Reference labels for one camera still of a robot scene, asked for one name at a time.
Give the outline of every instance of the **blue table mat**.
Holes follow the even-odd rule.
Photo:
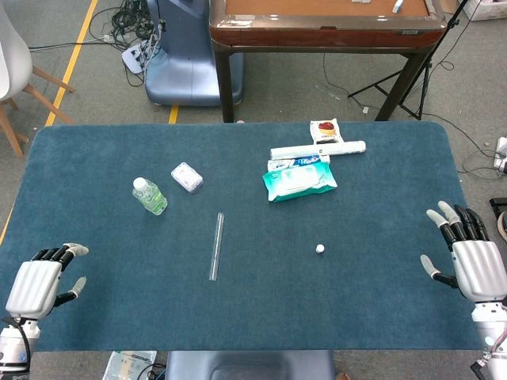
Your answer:
[[[425,216],[439,200],[464,203],[444,129],[341,123],[341,133],[367,151],[332,157],[336,190],[269,203],[269,149],[311,143],[308,123],[45,128],[0,247],[0,303],[23,260],[76,241],[90,254],[60,290],[83,275],[86,288],[40,323],[38,350],[477,348],[472,304],[419,261],[452,272]],[[170,176],[180,162],[204,178],[193,195]],[[162,215],[132,196],[136,177],[167,196]]]

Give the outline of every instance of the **robot finger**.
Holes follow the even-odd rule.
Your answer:
[[[447,243],[449,251],[452,251],[452,244],[454,244],[458,239],[452,231],[452,228],[449,226],[447,219],[434,210],[427,210],[426,214],[431,220],[435,222],[436,226],[440,229],[440,232],[442,233],[442,236]]]
[[[39,260],[49,260],[53,257],[58,248],[48,249],[46,253]]]
[[[58,248],[58,250],[51,257],[51,261],[58,261],[63,256],[65,251],[67,251],[68,247],[64,245],[63,247]]]
[[[458,289],[458,280],[454,275],[445,275],[441,271],[439,271],[435,266],[433,265],[433,262],[429,257],[426,255],[421,255],[421,264],[422,267],[425,269],[426,273],[428,275],[438,281],[439,283],[444,283],[445,285],[453,288]]]
[[[469,214],[471,217],[471,221],[474,224],[475,230],[477,231],[479,240],[489,241],[490,237],[488,236],[488,232],[486,230],[486,226],[484,226],[482,218],[470,208],[467,209],[467,214]]]
[[[438,203],[438,207],[445,214],[445,218],[449,221],[449,226],[452,228],[452,232],[456,235],[458,240],[467,240],[467,235],[465,234],[465,229],[463,228],[463,224],[461,223],[461,218],[454,211],[454,209],[443,200]]]
[[[53,305],[53,307],[58,307],[60,305],[63,305],[64,303],[67,303],[79,297],[85,285],[86,285],[86,277],[80,277],[78,281],[76,281],[76,284],[72,287],[72,289],[70,289],[67,293],[59,294],[56,296],[55,304]]]
[[[72,259],[74,259],[76,256],[84,256],[88,253],[88,249],[80,244],[66,243],[64,246],[67,247],[67,250],[58,259],[58,262],[62,264],[62,272],[65,270],[67,265],[72,261]]]
[[[478,239],[477,231],[474,227],[474,223],[471,221],[471,216],[467,213],[467,210],[462,208],[459,204],[455,204],[454,209],[461,218],[461,223],[463,224],[463,228],[465,229],[467,240],[477,240]]]
[[[32,261],[37,261],[37,260],[40,260],[40,258],[42,256],[44,256],[46,254],[48,250],[47,249],[41,249],[39,252],[37,252],[33,257],[32,257]]]

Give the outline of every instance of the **clear plastic tube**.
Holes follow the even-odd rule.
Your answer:
[[[220,248],[222,246],[223,212],[219,212],[216,219],[215,241],[213,242],[212,266],[209,268],[210,281],[216,281],[219,271]]]

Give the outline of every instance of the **small white box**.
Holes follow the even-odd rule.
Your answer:
[[[172,172],[174,180],[183,186],[187,192],[195,192],[203,184],[203,177],[186,162],[182,162]]]
[[[465,5],[465,13],[470,18],[479,4],[479,0],[469,0]],[[482,0],[481,4],[475,11],[472,21],[493,20],[495,18],[507,17],[507,0],[501,2],[493,2],[492,0]]]

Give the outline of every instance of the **plastic water bottle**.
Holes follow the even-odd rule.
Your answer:
[[[167,207],[167,199],[158,186],[145,178],[139,177],[134,180],[132,195],[155,215],[160,215]]]

